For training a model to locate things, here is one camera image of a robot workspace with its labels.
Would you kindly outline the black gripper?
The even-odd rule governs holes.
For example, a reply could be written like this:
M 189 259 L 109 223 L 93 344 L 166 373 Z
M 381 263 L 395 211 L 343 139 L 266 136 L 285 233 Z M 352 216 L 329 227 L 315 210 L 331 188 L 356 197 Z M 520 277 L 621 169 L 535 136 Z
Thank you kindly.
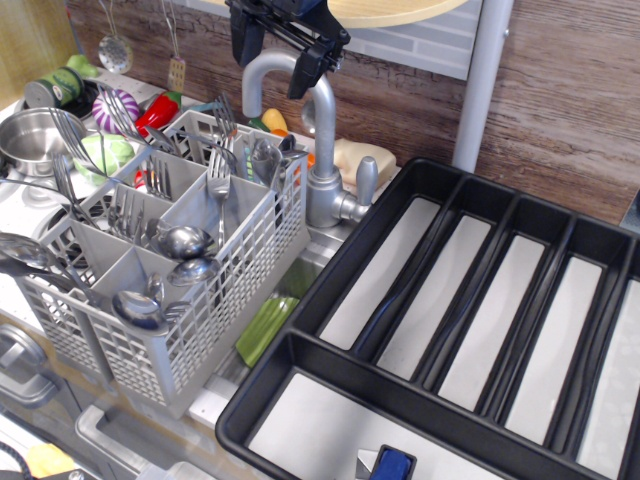
M 265 31 L 302 48 L 324 38 L 340 48 L 313 45 L 296 60 L 287 97 L 302 99 L 327 71 L 342 61 L 342 47 L 351 37 L 331 13 L 327 1 L 225 1 L 229 7 L 233 57 L 246 67 L 261 52 Z

